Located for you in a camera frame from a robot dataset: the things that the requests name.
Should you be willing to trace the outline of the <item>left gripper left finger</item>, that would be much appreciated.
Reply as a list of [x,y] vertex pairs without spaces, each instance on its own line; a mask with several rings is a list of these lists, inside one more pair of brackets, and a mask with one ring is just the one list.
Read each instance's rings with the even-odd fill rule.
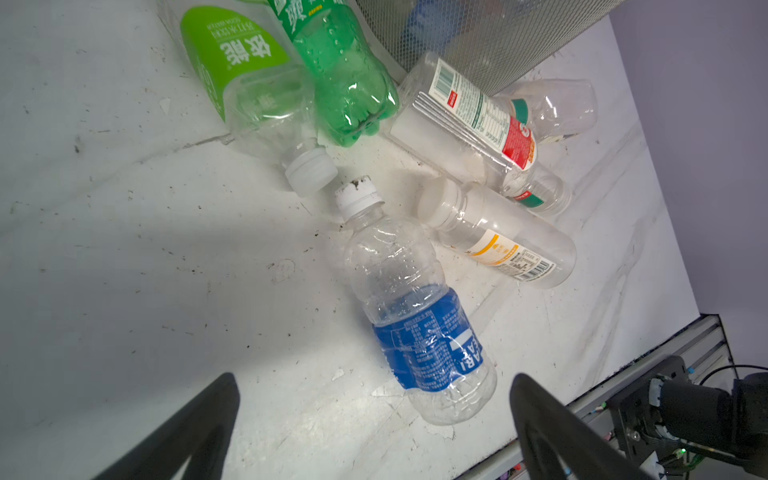
[[240,405],[235,376],[220,375],[99,479],[220,479]]

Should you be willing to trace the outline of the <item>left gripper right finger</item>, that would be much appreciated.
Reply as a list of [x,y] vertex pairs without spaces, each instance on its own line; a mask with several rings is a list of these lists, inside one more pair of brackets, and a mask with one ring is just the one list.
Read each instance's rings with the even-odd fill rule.
[[530,376],[513,379],[509,402],[523,460],[532,479],[647,479]]

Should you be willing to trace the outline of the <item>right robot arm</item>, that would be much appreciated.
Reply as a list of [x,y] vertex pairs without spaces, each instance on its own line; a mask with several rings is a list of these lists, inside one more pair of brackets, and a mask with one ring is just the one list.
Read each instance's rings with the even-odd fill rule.
[[767,477],[767,370],[733,382],[730,391],[654,378],[648,401],[656,432],[693,452]]

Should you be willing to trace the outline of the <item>grey mesh waste bin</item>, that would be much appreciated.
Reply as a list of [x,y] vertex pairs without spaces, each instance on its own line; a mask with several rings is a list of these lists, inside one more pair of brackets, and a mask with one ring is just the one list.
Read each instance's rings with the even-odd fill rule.
[[615,0],[356,0],[350,6],[397,84],[427,51],[495,94],[602,20]]

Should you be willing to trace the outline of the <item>blue label round bottle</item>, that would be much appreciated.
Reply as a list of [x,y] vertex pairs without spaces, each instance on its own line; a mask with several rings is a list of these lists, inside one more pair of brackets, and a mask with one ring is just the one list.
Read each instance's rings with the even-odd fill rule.
[[367,176],[335,199],[351,232],[346,274],[397,382],[426,422],[469,420],[493,396],[497,375],[425,230],[387,214]]

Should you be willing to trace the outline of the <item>clear bottle orange cap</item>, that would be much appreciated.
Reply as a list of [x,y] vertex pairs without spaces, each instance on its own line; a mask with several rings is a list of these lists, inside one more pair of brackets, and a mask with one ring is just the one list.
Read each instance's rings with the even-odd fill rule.
[[479,183],[429,179],[416,213],[445,247],[521,283],[550,289],[574,270],[568,235]]

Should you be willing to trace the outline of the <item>clear bottle green cap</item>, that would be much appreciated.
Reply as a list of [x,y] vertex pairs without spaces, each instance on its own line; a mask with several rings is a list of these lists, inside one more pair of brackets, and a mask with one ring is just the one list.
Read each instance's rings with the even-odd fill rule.
[[584,133],[598,120],[595,90],[586,79],[525,82],[494,98],[509,106],[539,143],[554,143]]

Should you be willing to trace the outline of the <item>white red label bottle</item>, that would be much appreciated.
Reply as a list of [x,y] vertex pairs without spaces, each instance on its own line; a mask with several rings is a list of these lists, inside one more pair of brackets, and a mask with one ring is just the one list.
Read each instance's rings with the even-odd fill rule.
[[540,217],[565,211],[572,192],[538,161],[533,131],[437,53],[428,51],[398,87],[385,122],[394,143],[460,183],[477,182]]

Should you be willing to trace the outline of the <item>green soda bottle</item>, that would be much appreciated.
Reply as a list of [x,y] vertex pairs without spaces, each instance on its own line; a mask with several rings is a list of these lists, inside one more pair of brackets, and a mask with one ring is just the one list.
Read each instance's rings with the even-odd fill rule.
[[376,135],[380,122],[398,112],[398,92],[348,3],[287,0],[270,6],[314,82],[326,135],[342,147]]

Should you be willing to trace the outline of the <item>small green label bottle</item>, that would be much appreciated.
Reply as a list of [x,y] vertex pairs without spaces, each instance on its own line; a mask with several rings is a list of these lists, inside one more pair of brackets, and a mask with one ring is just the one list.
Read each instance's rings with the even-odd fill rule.
[[315,90],[266,1],[160,1],[158,13],[245,153],[279,163],[301,197],[338,174],[318,142]]

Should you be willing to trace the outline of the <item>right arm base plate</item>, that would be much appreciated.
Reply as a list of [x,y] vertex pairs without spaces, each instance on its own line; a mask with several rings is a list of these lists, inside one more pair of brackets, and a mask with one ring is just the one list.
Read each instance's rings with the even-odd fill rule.
[[680,356],[661,360],[607,402],[619,449],[634,466],[653,453],[667,456],[678,449],[678,439],[668,432],[660,414],[665,382],[690,382]]

